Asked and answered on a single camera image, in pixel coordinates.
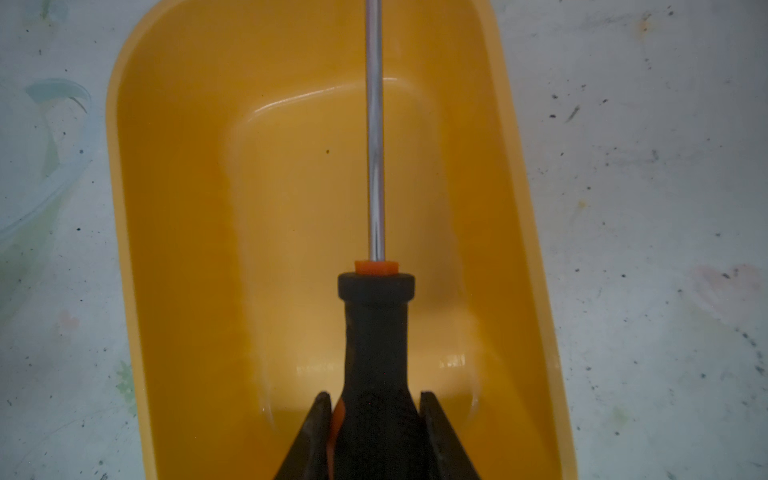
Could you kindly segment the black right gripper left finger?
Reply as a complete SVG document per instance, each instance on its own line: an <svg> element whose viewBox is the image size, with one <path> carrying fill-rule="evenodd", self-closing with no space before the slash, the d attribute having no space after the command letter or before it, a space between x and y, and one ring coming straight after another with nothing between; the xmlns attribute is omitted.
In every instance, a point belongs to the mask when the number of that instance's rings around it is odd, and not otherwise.
<svg viewBox="0 0 768 480"><path fill-rule="evenodd" d="M331 397L319 393L275 475L275 480L328 480L327 443L332 419Z"/></svg>

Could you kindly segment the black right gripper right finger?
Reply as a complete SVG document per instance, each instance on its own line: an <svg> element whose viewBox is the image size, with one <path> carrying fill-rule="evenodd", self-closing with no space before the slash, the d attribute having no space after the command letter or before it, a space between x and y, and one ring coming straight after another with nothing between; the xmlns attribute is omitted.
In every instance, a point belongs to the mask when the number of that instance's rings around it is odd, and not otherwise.
<svg viewBox="0 0 768 480"><path fill-rule="evenodd" d="M433 392L420 396L426 431L427 479L479 480L480 477Z"/></svg>

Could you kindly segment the black orange handled screwdriver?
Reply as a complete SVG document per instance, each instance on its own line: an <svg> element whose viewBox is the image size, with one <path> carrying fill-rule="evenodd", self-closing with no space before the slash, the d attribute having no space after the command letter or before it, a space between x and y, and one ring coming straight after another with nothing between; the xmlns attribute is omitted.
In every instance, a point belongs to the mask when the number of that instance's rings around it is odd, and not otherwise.
<svg viewBox="0 0 768 480"><path fill-rule="evenodd" d="M385 254L382 4L365 4L369 258L338 278L345 307L344 386L329 435L332 479L421 479L424 427L407 380L415 279Z"/></svg>

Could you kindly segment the yellow plastic bin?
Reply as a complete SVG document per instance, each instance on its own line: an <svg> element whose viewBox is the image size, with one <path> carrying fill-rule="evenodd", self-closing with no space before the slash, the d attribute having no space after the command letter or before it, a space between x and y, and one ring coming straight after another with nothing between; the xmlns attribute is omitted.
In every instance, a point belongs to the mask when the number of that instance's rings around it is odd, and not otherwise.
<svg viewBox="0 0 768 480"><path fill-rule="evenodd" d="M270 479L338 396L339 274L367 254L364 5L163 1L107 135L145 474ZM574 479L500 31L487 1L383 5L386 247L414 275L409 384L484 479Z"/></svg>

